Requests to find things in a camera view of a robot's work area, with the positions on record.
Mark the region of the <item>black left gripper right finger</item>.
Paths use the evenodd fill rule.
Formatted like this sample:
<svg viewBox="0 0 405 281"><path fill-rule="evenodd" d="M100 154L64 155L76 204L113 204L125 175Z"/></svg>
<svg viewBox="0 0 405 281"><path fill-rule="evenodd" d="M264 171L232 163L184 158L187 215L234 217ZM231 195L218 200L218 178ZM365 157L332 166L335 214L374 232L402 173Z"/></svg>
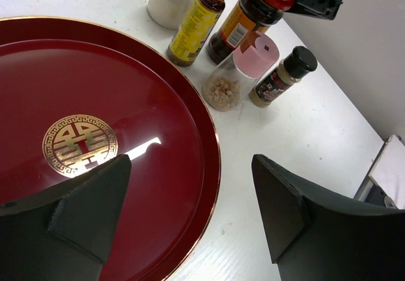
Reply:
<svg viewBox="0 0 405 281"><path fill-rule="evenodd" d="M251 163L282 280L403 280L404 211L342 196L262 154Z"/></svg>

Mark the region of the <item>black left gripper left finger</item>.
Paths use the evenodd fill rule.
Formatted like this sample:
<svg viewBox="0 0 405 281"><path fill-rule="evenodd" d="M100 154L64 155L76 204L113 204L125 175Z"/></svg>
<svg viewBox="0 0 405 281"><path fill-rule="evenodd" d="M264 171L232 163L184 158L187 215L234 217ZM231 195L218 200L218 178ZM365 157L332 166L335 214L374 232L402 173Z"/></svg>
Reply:
<svg viewBox="0 0 405 281"><path fill-rule="evenodd" d="M1 280L98 280L113 245L132 163L121 154L1 205Z"/></svg>

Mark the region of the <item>red cap sauce jar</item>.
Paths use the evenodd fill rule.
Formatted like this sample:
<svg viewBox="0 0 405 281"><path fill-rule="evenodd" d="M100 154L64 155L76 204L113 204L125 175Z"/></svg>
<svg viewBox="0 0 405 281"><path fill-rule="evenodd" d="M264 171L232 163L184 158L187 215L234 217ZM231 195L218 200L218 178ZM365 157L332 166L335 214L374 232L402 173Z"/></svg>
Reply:
<svg viewBox="0 0 405 281"><path fill-rule="evenodd" d="M211 36L207 54L221 63L247 37L249 32L265 33L291 9L294 0L238 0L220 29Z"/></svg>

